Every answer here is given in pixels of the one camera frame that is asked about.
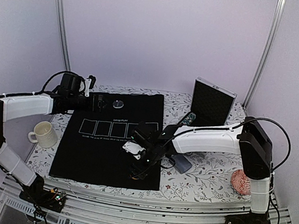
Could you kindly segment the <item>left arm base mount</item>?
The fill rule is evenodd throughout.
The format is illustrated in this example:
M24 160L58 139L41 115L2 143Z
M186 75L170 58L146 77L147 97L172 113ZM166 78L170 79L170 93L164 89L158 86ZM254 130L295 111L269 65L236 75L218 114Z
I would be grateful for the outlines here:
M57 213L62 212L66 197L67 194L64 191L59 191L57 188L46 190L43 187L25 187L19 195L19 198L26 202Z

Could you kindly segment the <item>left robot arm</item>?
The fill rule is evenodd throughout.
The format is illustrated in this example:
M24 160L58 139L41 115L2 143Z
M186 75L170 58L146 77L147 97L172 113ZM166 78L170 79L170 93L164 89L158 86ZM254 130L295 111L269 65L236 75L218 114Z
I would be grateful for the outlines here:
M101 112L104 96L88 94L61 95L56 92L12 93L0 95L0 168L23 188L25 196L35 205L55 203L54 194L46 191L44 179L33 171L6 143L3 124L9 120L34 115L66 114L68 111Z

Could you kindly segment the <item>aluminium poker chip case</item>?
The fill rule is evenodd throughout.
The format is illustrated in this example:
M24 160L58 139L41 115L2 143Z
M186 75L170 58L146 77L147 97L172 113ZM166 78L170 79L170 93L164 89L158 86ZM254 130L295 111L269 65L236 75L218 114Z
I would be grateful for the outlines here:
M196 116L191 127L225 125L236 97L236 93L197 77L188 112Z

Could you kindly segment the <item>cream ceramic mug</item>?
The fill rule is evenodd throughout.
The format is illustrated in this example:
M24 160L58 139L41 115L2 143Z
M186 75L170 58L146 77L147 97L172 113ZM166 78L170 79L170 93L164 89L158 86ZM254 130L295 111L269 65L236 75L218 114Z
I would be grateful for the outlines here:
M50 148L58 141L58 136L49 121L42 121L27 134L29 142L36 143L39 147Z

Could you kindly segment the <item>black poker playing mat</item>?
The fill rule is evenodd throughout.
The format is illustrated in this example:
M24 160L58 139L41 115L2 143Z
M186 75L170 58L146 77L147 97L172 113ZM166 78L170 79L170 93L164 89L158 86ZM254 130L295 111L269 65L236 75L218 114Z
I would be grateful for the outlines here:
M122 146L141 121L162 130L164 96L101 94L106 98L106 107L100 113L77 110L70 117L49 176L93 185L159 190L159 164L143 180L132 179L130 165L136 158ZM123 101L123 108L113 108L115 100Z

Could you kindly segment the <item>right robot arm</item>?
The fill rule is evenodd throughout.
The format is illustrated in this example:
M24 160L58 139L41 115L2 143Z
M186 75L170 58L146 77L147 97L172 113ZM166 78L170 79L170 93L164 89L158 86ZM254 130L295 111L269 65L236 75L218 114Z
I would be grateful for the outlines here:
M131 140L122 148L136 157L130 168L133 179L144 179L163 156L192 152L222 152L239 155L250 181L251 208L246 214L228 215L225 224L271 224L269 204L272 186L272 142L259 125L259 119L246 117L227 126L192 127L167 125L152 131L144 122L132 131Z

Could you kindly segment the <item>left aluminium frame post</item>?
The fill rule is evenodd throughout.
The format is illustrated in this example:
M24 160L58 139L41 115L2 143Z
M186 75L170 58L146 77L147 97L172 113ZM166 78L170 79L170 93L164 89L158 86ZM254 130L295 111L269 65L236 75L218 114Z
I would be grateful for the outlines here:
M55 0L56 4L56 15L57 15L57 23L58 23L58 33L61 43L61 52L63 58L63 66L66 71L71 71L71 63L69 59L69 51L68 51L68 43L67 43L67 34L66 34L66 26L65 26L65 11L63 0Z

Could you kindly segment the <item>aluminium frame post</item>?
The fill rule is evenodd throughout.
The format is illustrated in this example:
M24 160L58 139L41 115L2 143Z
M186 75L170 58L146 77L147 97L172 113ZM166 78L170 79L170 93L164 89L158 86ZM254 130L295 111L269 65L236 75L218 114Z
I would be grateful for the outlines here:
M250 84L250 87L249 87L247 94L243 101L243 108L245 108L246 110L251 104L253 95L258 88L262 73L266 67L266 62L269 57L269 53L271 52L271 49L272 49L272 46L274 43L274 39L276 37L277 31L278 31L280 23L281 23L285 4L286 4L286 0L277 0L272 23L271 23L270 29L269 29L269 34L268 34L267 40L265 42L264 50L262 51L260 61L258 63L256 71L253 75L253 80Z
M63 0L55 0L56 4L56 15L57 15L57 23L58 23L58 33L61 43L61 52L63 58L63 66L66 71L71 71L71 63L69 59L69 51L68 51L68 43L67 43L67 34L66 34L66 26L65 26L65 11Z

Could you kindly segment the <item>clear acrylic dealer button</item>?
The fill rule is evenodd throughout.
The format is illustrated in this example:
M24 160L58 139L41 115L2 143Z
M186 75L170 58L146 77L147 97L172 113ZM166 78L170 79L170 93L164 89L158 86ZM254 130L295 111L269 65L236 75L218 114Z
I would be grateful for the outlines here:
M124 103L121 100L115 100L112 105L112 107L115 109L121 109L121 108L123 108L123 106L124 106Z

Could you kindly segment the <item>right aluminium frame post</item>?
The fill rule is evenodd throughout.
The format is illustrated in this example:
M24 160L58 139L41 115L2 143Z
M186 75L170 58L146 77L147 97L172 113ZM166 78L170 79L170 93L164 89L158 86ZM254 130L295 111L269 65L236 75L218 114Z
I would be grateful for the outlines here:
M256 71L253 75L253 80L250 84L250 87L249 87L247 94L243 101L243 108L245 108L246 110L251 104L253 95L258 88L262 73L266 67L266 62L269 57L269 53L271 52L271 49L272 49L272 46L274 43L274 39L276 37L277 31L278 31L280 23L281 23L285 4L286 4L286 0L277 0L272 23L271 23L270 29L269 29L269 34L268 34L267 40L265 42L264 50L262 51L260 61L258 63Z

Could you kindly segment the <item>left teal chip stack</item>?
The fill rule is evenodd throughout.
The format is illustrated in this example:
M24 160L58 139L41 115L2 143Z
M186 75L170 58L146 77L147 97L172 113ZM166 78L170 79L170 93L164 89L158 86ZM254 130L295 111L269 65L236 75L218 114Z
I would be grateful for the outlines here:
M196 115L195 113L190 113L188 114L182 121L181 121L181 125L184 126L184 125L191 125L193 123L193 121L196 119Z

